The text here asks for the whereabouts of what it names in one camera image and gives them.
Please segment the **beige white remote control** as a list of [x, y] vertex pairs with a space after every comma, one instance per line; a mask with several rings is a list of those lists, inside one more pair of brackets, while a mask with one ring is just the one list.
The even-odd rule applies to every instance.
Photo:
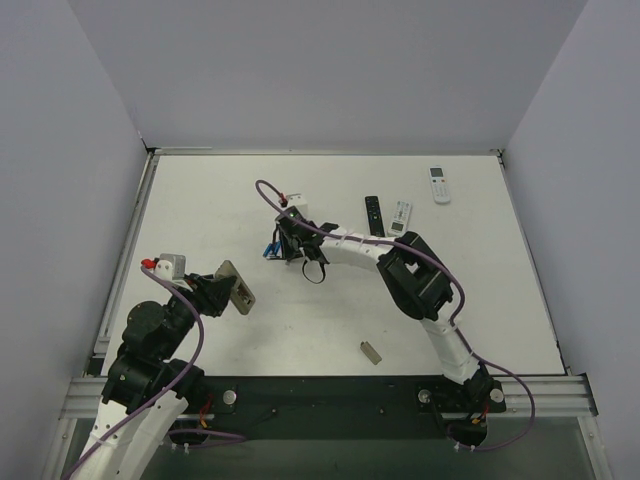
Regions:
[[214, 274], [216, 280], [228, 280], [231, 285], [229, 300], [238, 312], [247, 316], [254, 307], [256, 297], [230, 260], [224, 260]]

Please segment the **beige battery cover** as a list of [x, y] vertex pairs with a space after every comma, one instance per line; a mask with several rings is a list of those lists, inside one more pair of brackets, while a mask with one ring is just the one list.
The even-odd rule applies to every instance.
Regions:
[[373, 365], [378, 365], [382, 361], [382, 357], [380, 356], [380, 354], [368, 341], [362, 341], [360, 343], [360, 351]]

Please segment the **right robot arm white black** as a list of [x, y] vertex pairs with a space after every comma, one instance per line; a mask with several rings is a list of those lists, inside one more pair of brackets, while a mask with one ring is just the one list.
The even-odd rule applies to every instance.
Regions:
[[418, 234], [375, 237], [333, 223], [317, 226], [295, 207], [281, 213], [275, 225], [287, 261], [315, 261], [322, 272], [328, 265], [348, 265], [381, 276], [399, 310], [426, 331], [443, 376], [458, 391], [456, 409], [486, 414], [504, 404], [487, 362], [475, 354], [457, 325], [465, 303], [463, 288]]

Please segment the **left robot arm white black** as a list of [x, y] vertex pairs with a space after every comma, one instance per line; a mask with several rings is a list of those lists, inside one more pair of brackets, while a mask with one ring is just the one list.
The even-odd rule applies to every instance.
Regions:
[[171, 297], [164, 305], [141, 302], [129, 312], [90, 437], [66, 479], [140, 478], [178, 416], [212, 400], [195, 364], [204, 341], [197, 341], [187, 361], [173, 355], [192, 328], [204, 328], [203, 317], [224, 312], [239, 276], [188, 274], [171, 282], [144, 273]]

